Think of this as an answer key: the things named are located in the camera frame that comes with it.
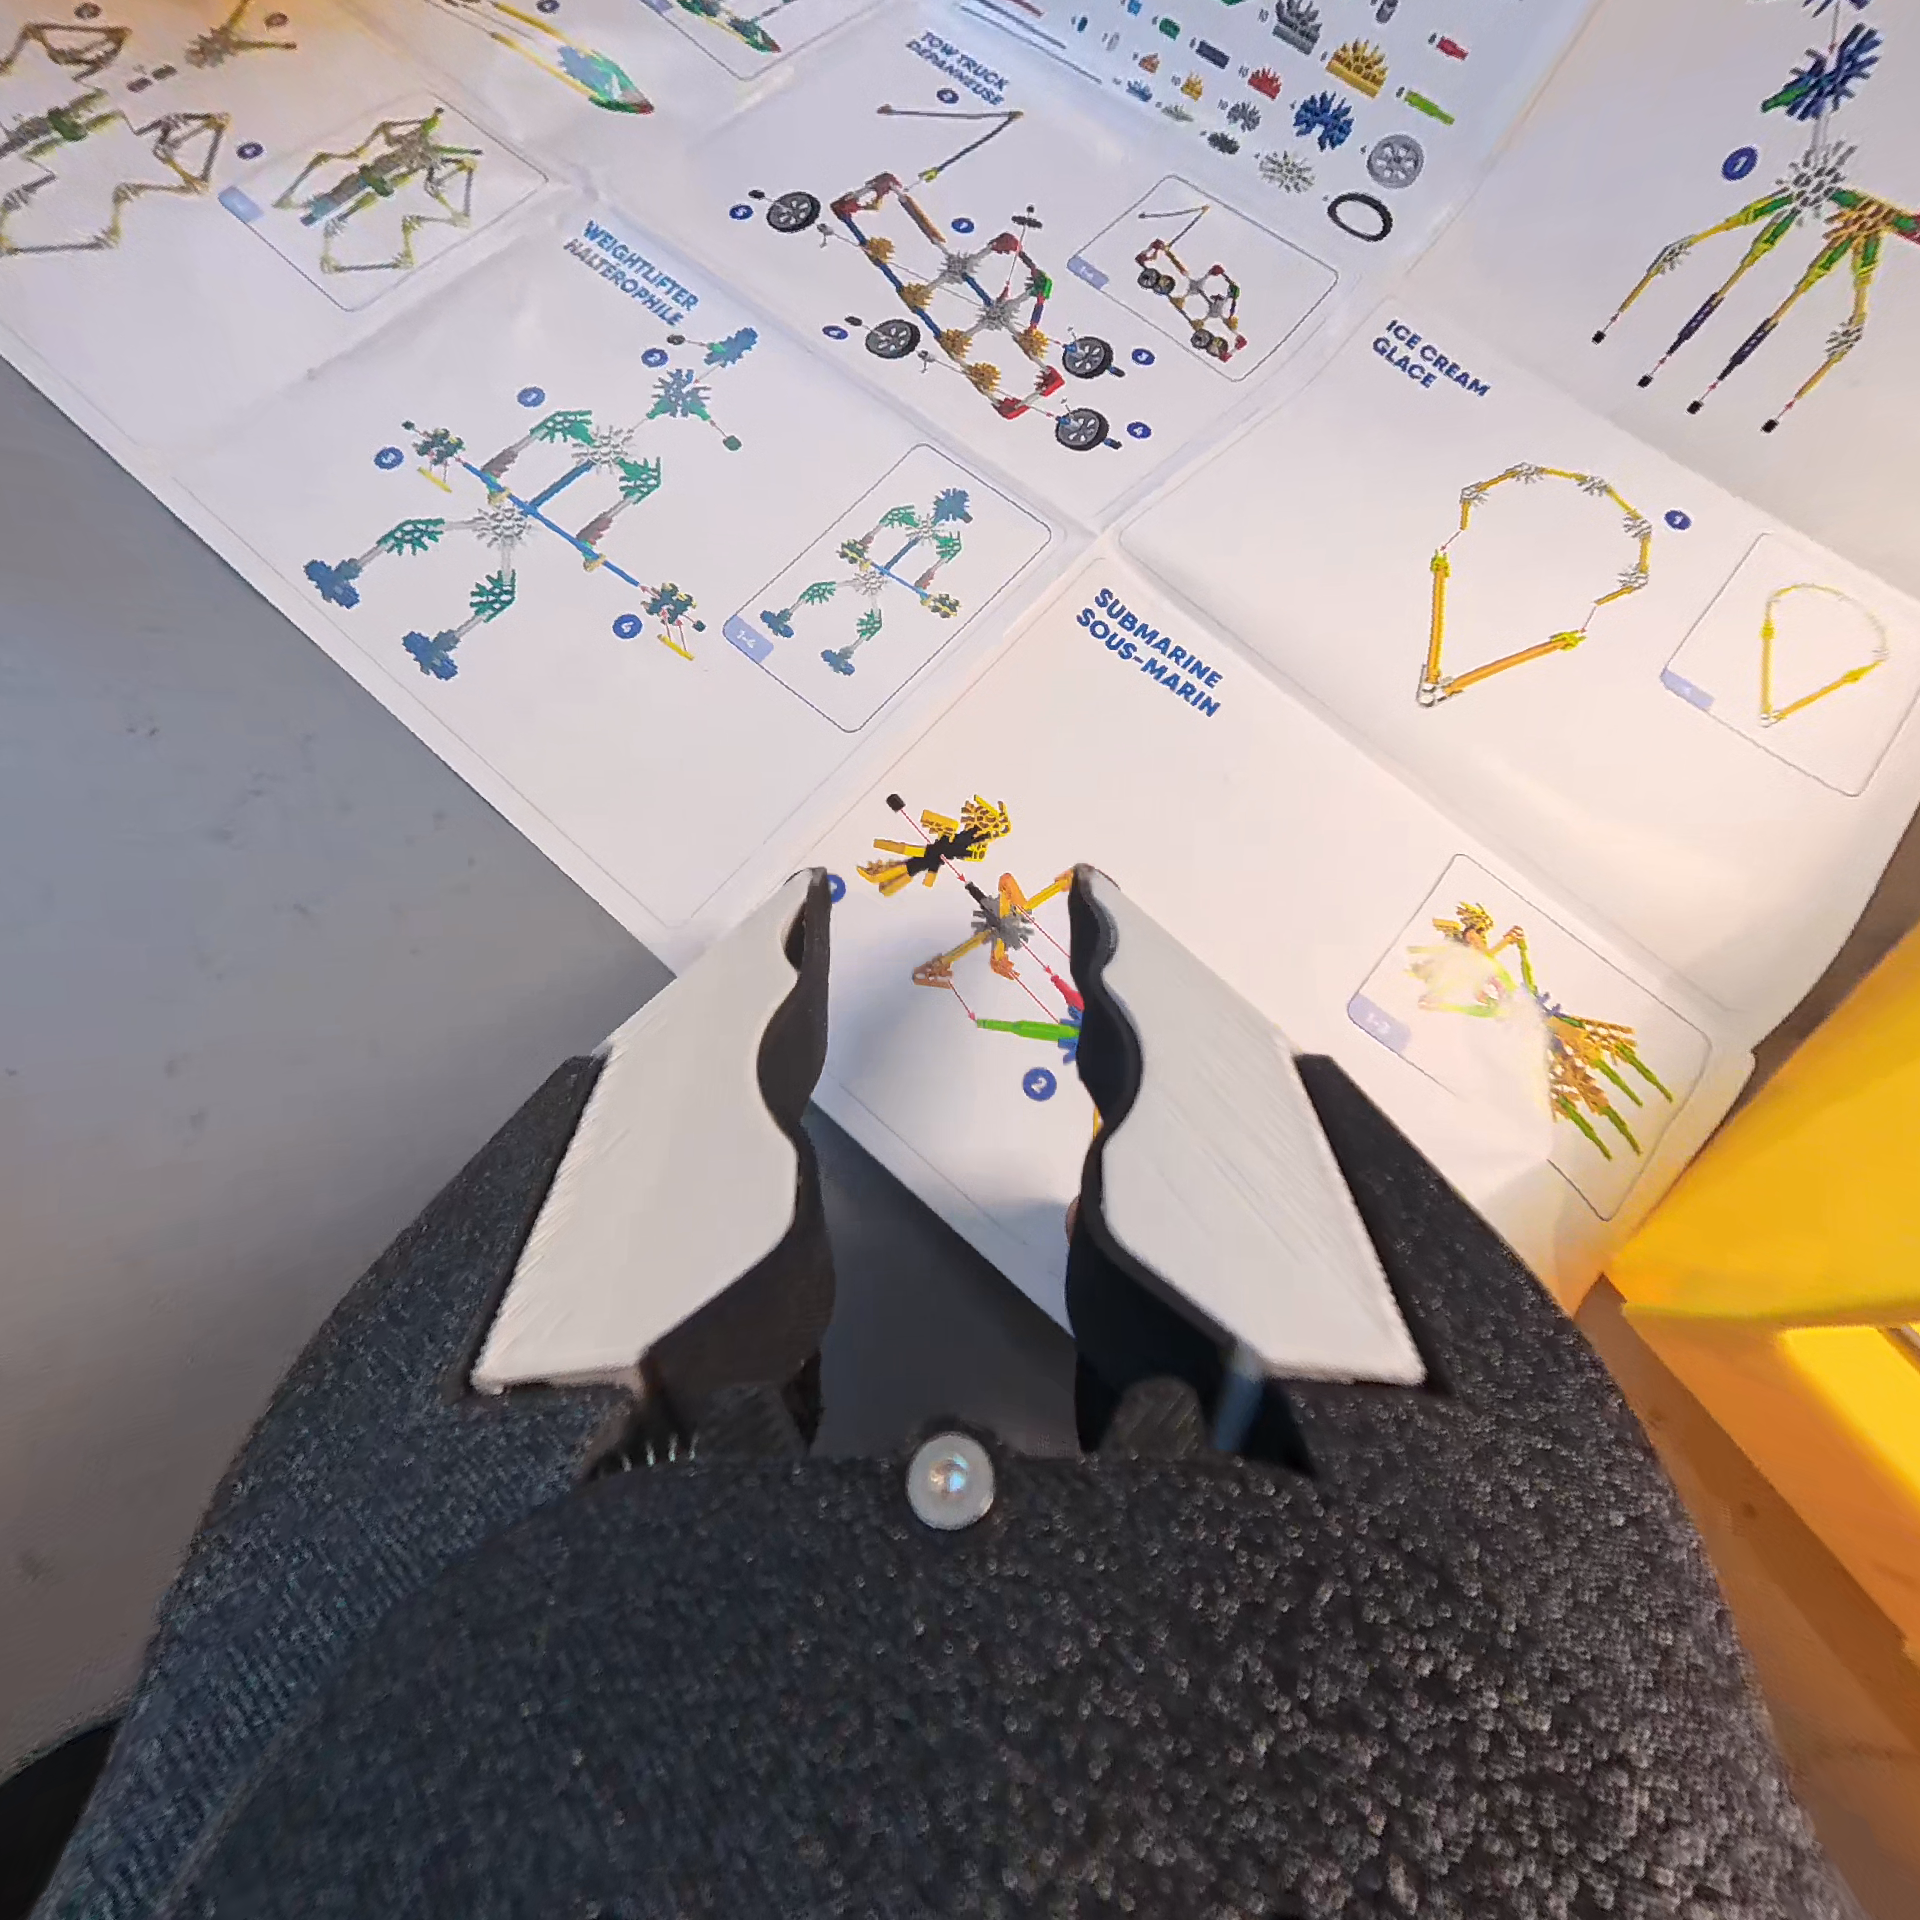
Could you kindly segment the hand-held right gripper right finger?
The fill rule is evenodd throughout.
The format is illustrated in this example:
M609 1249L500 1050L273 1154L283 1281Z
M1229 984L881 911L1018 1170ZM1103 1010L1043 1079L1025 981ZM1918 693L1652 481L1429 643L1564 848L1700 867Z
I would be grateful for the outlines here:
M1428 1368L1300 1057L1112 876L1077 865L1068 958L1097 1130L1068 1232L1082 1449L1132 1418L1303 1460L1282 1381L1420 1387Z

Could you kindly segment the white building instruction sheet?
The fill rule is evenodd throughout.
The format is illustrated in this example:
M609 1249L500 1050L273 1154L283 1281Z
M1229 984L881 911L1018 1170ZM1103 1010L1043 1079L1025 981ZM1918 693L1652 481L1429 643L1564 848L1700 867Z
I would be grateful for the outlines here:
M1584 1291L1916 797L1916 5L4 5L4 353L1049 1307L1075 861Z

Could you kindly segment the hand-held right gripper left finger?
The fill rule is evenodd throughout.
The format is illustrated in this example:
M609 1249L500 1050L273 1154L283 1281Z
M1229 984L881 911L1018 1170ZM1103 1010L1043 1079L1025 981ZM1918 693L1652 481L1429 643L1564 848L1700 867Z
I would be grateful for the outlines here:
M793 873L603 1045L471 1383L616 1383L676 1425L817 1399L833 1265L804 1110L829 1045L829 876Z

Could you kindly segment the yellow plastic parts bin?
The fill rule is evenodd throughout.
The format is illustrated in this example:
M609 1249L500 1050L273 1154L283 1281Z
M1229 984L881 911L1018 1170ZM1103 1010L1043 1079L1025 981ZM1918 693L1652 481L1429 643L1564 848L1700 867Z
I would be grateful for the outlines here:
M1918 934L1609 1265L1627 1320L1918 1644Z

